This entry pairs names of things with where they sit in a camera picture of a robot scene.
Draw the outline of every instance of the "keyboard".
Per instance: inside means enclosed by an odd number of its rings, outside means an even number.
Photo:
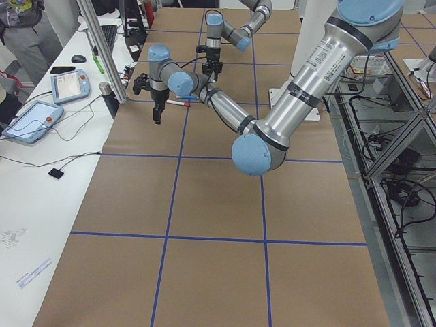
[[[116,30],[117,30],[117,28],[118,27],[116,25],[103,25],[102,26],[104,38],[106,39],[106,41],[107,41],[107,43],[109,45],[109,49],[110,49],[111,53],[114,50],[114,44],[115,44],[115,37],[116,37]]]

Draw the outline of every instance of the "metal pole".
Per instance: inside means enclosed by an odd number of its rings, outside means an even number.
[[[97,14],[95,13],[94,7],[91,0],[77,0],[80,11],[87,22],[89,33],[97,46],[98,53],[102,59],[106,73],[108,74],[109,80],[114,88],[115,95],[120,103],[125,103],[127,100],[127,94],[125,92],[124,86],[119,78],[118,71],[115,66],[114,59],[112,58],[112,53],[109,50],[108,43],[103,35],[102,28],[100,27]]]

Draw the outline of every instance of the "tablet screen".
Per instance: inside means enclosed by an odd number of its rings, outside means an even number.
[[[56,76],[57,95],[60,100],[74,97],[82,93],[78,72]]]
[[[12,136],[29,139],[35,131],[44,128],[43,122],[47,117],[52,116],[55,110],[56,108],[47,104],[37,103],[32,109],[19,116],[7,132]]]

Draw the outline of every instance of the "white label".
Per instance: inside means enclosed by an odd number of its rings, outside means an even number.
[[[344,49],[321,40],[307,59],[306,65],[315,70],[318,77],[332,84],[349,65],[351,59]]]
[[[28,272],[27,274],[25,274],[23,277],[21,277],[16,283],[19,286],[20,289],[25,288],[26,286],[28,286],[28,284],[34,280],[36,277],[38,277],[38,275],[40,273],[42,273],[44,270],[46,270],[51,264],[53,263],[53,261],[48,258],[46,261],[44,261],[39,267],[37,267],[34,271],[32,272]]]

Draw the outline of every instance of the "blue tape grid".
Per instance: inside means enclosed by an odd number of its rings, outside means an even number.
[[[201,22],[200,32],[192,32],[192,31],[161,31],[161,32],[171,32],[171,33],[198,33],[198,44],[200,44],[201,36],[203,34],[204,20]],[[283,35],[293,35],[297,33],[262,33],[262,34],[283,34]],[[281,65],[281,64],[269,64],[269,63],[256,63],[255,60],[255,41],[252,42],[253,48],[253,63],[226,63],[229,65],[237,64],[237,65],[252,65],[253,73],[254,73],[254,87],[255,87],[255,103],[251,105],[255,105],[256,114],[259,117],[259,107],[267,106],[268,104],[259,104],[258,103],[258,81],[256,75],[256,66],[257,65],[278,65],[278,66],[288,66],[290,65]],[[150,102],[144,100],[132,100],[135,102]],[[183,126],[183,134],[181,139],[181,146],[178,155],[144,155],[144,154],[122,154],[122,153],[102,153],[105,156],[119,156],[119,157],[152,157],[152,158],[173,158],[178,159],[177,167],[176,167],[176,176],[174,178],[174,186],[172,191],[172,199],[170,205],[170,211],[168,213],[168,222],[166,226],[165,235],[147,235],[147,234],[121,234],[121,233],[101,233],[101,232],[83,232],[73,230],[71,234],[75,235],[83,235],[83,236],[108,236],[108,237],[125,237],[125,238],[149,238],[149,239],[162,239],[163,243],[163,251],[161,255],[161,263],[159,267],[159,275],[157,280],[157,286],[155,291],[155,300],[153,303],[153,312],[150,322],[150,327],[154,327],[157,305],[159,302],[159,291],[162,280],[162,275],[164,272],[164,264],[166,258],[166,249],[168,245],[168,240],[201,240],[201,241],[209,241],[209,242],[236,242],[236,243],[263,243],[264,244],[264,258],[265,258],[265,273],[266,273],[266,294],[267,294],[267,303],[268,303],[268,326],[273,327],[273,312],[272,312],[272,303],[271,303],[271,295],[270,295],[270,276],[269,276],[269,258],[268,258],[268,245],[269,244],[287,244],[287,245],[323,245],[323,246],[339,246],[339,247],[366,247],[366,243],[347,243],[347,242],[320,242],[320,241],[303,241],[303,240],[269,240],[268,239],[268,230],[267,230],[267,216],[266,216],[266,205],[264,199],[264,179],[263,176],[260,177],[260,187],[261,187],[261,201],[262,201],[262,219],[263,219],[263,239],[244,239],[244,238],[210,238],[210,237],[195,237],[195,236],[171,236],[170,235],[170,226],[171,226],[171,218],[172,211],[174,207],[174,201],[176,197],[176,190],[178,185],[178,176],[180,172],[180,166],[182,159],[215,159],[215,160],[231,160],[229,157],[201,157],[201,156],[183,156],[183,145],[185,140],[185,133],[187,129],[187,123],[189,119],[189,108],[186,111],[185,115],[185,123]],[[309,159],[287,159],[288,162],[305,162],[305,163],[328,163],[328,164],[341,164],[342,161],[336,160],[309,160]]]

